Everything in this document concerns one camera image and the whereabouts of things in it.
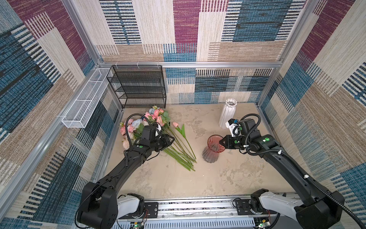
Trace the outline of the red glass vase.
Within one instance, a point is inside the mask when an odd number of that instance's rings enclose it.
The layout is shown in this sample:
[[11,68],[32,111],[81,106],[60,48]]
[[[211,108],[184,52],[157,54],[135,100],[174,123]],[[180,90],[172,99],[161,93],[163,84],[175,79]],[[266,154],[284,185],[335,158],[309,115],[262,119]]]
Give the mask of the red glass vase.
[[220,153],[225,151],[225,147],[220,144],[223,137],[220,135],[212,135],[207,140],[207,146],[203,150],[203,159],[208,163],[214,163],[218,160]]

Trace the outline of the white ribbed ceramic vase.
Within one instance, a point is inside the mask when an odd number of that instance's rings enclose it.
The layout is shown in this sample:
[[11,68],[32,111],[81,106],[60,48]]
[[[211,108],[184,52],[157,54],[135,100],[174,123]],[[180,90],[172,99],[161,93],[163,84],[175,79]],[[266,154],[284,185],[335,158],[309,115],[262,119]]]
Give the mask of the white ribbed ceramic vase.
[[228,120],[234,117],[236,106],[237,101],[235,99],[229,98],[226,100],[219,120],[219,126],[222,129],[226,129],[226,123],[228,122]]

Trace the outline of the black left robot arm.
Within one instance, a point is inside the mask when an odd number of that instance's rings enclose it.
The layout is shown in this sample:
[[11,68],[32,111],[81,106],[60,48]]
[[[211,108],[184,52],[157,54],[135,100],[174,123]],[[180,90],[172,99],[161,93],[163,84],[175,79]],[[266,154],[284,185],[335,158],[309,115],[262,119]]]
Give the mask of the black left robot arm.
[[119,218],[144,212],[144,198],[134,193],[118,199],[117,195],[128,178],[146,161],[153,158],[175,141],[175,137],[163,133],[162,125],[149,122],[141,136],[131,141],[124,151],[123,160],[97,182],[88,182],[83,190],[74,224],[79,229],[110,229]]

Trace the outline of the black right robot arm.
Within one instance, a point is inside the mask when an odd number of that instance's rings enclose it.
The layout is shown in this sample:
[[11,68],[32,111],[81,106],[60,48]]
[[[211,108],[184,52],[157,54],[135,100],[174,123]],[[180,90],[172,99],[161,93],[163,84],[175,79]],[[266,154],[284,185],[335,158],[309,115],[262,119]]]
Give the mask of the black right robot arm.
[[269,228],[278,222],[280,216],[289,217],[303,229],[328,229],[338,223],[342,213],[350,216],[364,229],[366,226],[345,204],[345,198],[338,191],[331,192],[307,173],[281,146],[272,135],[261,135],[258,126],[261,117],[247,114],[238,119],[229,119],[226,127],[230,134],[219,141],[225,149],[237,149],[243,155],[259,156],[269,163],[290,184],[299,200],[280,196],[267,189],[251,194],[248,204],[234,201],[238,213],[250,209],[253,214],[274,211],[277,217]]

